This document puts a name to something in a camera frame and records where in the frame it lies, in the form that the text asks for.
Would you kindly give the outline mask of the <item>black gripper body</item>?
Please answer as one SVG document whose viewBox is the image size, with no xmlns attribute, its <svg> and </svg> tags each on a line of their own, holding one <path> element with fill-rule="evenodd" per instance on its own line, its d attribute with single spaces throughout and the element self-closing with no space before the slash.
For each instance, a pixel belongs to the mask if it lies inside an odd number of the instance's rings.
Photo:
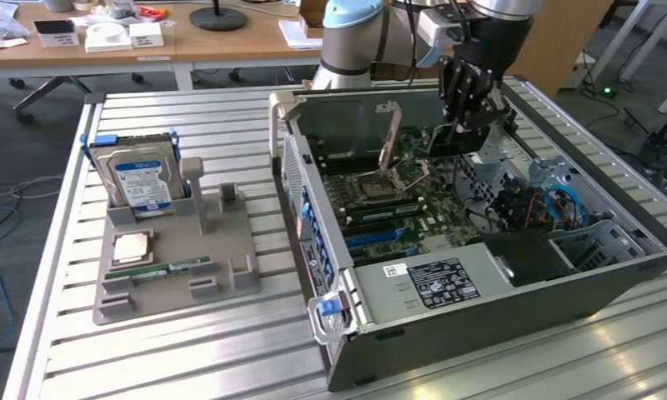
<svg viewBox="0 0 667 400">
<path fill-rule="evenodd" d="M 454 47 L 456 56 L 481 70 L 492 70 L 494 79 L 501 80 L 517 61 L 533 23 L 534 17 L 517 21 L 474 18 L 472 39 Z"/>
</svg>

